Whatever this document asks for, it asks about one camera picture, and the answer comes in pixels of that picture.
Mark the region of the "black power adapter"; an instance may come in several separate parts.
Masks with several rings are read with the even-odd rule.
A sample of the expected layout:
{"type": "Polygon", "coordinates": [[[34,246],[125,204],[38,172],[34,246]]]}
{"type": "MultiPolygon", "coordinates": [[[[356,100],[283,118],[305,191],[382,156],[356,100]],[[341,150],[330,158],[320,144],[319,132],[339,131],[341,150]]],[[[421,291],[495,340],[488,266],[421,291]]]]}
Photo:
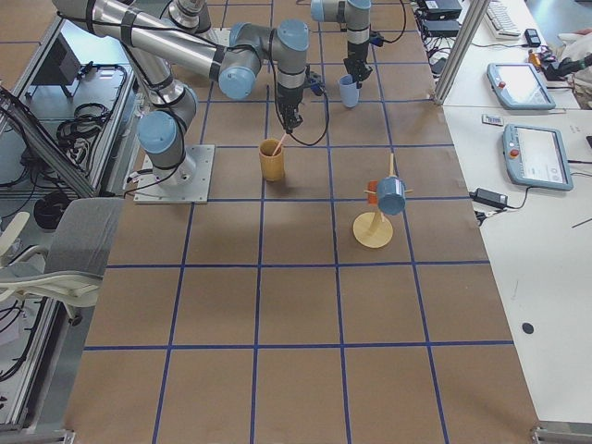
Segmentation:
{"type": "Polygon", "coordinates": [[[498,209],[508,207],[508,196],[495,191],[477,188],[469,192],[470,198],[478,203],[498,209]]]}

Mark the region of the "grey office chair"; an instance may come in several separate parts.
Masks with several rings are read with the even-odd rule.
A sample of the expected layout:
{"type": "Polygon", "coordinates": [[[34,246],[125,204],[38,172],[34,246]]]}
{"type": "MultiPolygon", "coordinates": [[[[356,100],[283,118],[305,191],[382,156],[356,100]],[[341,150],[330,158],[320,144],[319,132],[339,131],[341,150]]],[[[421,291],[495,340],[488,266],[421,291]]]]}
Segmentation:
{"type": "Polygon", "coordinates": [[[70,203],[49,246],[31,246],[1,266],[1,300],[55,300],[76,326],[80,309],[97,303],[123,204],[115,197],[70,203]]]}

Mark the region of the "aluminium frame post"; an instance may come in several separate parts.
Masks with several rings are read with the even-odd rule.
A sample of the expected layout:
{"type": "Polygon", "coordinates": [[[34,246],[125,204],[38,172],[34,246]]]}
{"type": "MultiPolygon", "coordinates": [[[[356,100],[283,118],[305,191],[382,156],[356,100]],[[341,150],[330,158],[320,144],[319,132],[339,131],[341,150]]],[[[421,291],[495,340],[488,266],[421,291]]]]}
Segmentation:
{"type": "Polygon", "coordinates": [[[464,56],[473,41],[483,17],[486,15],[489,3],[489,0],[474,0],[470,2],[462,26],[434,90],[433,101],[436,105],[443,105],[445,103],[464,56]]]}

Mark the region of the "blue cup on rack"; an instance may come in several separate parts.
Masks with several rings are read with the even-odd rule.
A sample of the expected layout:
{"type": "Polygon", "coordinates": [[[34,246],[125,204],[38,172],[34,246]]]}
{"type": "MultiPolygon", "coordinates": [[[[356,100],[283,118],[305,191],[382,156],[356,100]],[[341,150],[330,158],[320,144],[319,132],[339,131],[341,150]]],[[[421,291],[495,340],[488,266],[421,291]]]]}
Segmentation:
{"type": "Polygon", "coordinates": [[[378,209],[390,216],[401,213],[406,205],[405,192],[405,184],[401,179],[395,176],[383,178],[376,185],[378,209]]]}

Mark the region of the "black box on desk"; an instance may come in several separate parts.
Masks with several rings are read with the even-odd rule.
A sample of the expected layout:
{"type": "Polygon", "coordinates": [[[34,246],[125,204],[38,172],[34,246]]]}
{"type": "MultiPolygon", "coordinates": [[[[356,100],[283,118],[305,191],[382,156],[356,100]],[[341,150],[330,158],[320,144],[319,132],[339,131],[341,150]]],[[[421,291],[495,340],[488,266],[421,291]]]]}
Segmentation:
{"type": "Polygon", "coordinates": [[[539,47],[541,40],[536,29],[525,29],[524,38],[528,47],[539,47]]]}

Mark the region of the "small white label device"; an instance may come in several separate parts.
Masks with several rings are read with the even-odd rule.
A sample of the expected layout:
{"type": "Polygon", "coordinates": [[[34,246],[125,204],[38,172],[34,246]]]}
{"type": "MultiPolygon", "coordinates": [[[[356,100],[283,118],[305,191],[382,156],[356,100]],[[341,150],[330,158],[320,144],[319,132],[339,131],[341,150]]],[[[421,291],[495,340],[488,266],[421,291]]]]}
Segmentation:
{"type": "Polygon", "coordinates": [[[481,119],[482,119],[482,123],[486,124],[486,125],[499,126],[499,127],[504,126],[503,118],[500,116],[483,114],[481,119]]]}

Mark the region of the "upper teach pendant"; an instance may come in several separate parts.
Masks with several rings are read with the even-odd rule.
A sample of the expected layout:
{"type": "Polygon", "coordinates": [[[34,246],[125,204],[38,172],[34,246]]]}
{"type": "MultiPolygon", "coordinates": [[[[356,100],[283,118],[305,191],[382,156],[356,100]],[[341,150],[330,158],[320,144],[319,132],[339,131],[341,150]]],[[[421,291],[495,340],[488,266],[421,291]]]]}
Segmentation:
{"type": "Polygon", "coordinates": [[[547,86],[528,63],[490,63],[487,78],[505,109],[551,110],[556,107],[547,86]]]}

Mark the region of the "lower teach pendant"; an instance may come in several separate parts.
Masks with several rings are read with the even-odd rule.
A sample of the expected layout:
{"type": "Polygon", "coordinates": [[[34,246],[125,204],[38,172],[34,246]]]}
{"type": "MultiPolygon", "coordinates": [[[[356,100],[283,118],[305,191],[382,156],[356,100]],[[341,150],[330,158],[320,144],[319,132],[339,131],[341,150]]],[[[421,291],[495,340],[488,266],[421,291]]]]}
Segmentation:
{"type": "Polygon", "coordinates": [[[507,124],[501,140],[506,171],[513,184],[555,191],[574,188],[557,129],[507,124]]]}

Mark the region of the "teach pendant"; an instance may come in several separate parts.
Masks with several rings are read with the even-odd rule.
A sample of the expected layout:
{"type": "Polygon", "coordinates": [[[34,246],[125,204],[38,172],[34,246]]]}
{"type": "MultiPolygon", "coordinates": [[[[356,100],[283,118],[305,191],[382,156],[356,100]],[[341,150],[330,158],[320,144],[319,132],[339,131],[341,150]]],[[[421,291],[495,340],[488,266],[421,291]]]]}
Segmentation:
{"type": "Polygon", "coordinates": [[[507,124],[501,140],[506,171],[513,184],[555,191],[574,188],[557,129],[507,124]]]}
{"type": "Polygon", "coordinates": [[[505,109],[551,110],[556,107],[547,86],[528,63],[490,63],[487,78],[505,109]]]}

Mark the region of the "orange cup on rack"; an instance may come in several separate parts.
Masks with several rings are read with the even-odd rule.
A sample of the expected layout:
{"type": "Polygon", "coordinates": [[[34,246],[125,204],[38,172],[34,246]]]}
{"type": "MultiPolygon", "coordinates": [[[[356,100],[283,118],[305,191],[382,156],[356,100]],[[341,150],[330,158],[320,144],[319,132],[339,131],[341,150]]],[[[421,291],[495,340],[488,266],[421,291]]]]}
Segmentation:
{"type": "Polygon", "coordinates": [[[377,180],[371,180],[367,183],[366,193],[367,203],[377,206],[377,180]]]}

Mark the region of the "wooden cup rack stand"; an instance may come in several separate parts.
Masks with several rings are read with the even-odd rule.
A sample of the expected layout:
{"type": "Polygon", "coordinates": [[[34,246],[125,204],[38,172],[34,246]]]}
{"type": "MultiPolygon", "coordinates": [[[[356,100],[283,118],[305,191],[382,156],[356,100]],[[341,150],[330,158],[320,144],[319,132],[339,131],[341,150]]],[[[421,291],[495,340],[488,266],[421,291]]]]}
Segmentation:
{"type": "MultiPolygon", "coordinates": [[[[389,155],[387,177],[390,176],[399,178],[394,171],[394,153],[389,155]]],[[[378,249],[390,243],[393,236],[393,226],[388,219],[389,215],[383,214],[378,206],[374,206],[374,208],[372,212],[362,213],[354,219],[352,232],[354,238],[363,246],[378,249]]]]}

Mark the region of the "blue cup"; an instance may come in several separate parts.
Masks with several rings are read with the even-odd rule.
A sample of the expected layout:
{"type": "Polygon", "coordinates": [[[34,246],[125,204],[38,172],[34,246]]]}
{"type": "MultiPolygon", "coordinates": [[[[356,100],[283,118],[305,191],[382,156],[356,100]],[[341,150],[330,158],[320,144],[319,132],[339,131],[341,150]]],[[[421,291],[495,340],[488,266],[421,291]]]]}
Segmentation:
{"type": "Polygon", "coordinates": [[[406,205],[405,192],[405,184],[401,179],[395,176],[383,178],[376,185],[378,209],[390,216],[401,213],[406,205]]]}
{"type": "Polygon", "coordinates": [[[339,96],[346,108],[354,108],[359,103],[359,89],[357,81],[351,74],[346,74],[339,79],[339,96]]]}

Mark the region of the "white keyboard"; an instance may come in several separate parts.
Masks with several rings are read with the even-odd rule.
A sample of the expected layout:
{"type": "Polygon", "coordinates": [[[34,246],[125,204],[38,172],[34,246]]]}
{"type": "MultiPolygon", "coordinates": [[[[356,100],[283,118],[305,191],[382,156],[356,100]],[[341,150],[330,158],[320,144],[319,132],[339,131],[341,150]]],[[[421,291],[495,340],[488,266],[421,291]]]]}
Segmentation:
{"type": "Polygon", "coordinates": [[[522,32],[511,19],[507,7],[500,1],[490,1],[483,17],[491,34],[498,40],[519,40],[522,32]]]}

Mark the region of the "black round cap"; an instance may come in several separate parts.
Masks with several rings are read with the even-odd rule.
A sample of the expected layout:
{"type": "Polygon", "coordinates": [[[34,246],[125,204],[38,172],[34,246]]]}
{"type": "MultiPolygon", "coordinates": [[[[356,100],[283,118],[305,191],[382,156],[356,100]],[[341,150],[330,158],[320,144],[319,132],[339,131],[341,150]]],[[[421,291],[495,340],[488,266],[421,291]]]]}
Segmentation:
{"type": "Polygon", "coordinates": [[[522,330],[524,333],[526,334],[533,334],[534,333],[534,326],[530,323],[523,323],[522,324],[522,330]]]}

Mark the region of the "black monitor on cart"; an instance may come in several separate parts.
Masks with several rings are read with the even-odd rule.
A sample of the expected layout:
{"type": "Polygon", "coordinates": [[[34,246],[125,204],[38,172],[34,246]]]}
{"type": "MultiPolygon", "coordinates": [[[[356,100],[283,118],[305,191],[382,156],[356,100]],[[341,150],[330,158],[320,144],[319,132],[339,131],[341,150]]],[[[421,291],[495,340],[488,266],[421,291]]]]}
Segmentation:
{"type": "Polygon", "coordinates": [[[31,86],[59,86],[67,98],[78,89],[82,65],[62,33],[52,43],[31,86]]]}

